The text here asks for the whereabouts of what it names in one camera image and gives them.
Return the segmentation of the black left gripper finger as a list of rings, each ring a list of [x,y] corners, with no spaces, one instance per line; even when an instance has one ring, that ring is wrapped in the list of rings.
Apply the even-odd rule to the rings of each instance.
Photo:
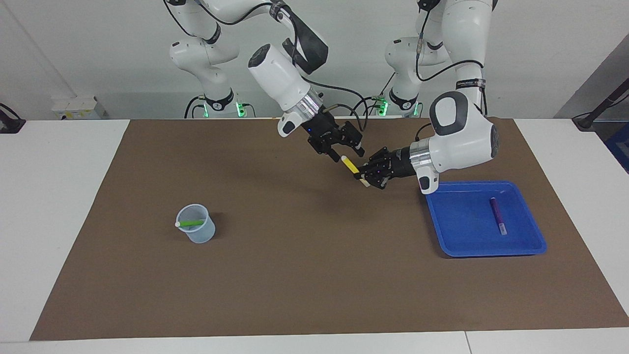
[[[378,150],[376,153],[369,157],[368,162],[366,163],[366,168],[368,170],[389,170],[390,169],[390,157],[391,152],[387,147],[383,147]]]
[[[366,182],[369,186],[373,186],[380,190],[384,190],[389,181],[389,175],[387,171],[378,169],[374,170],[358,170],[355,173],[355,179]]]

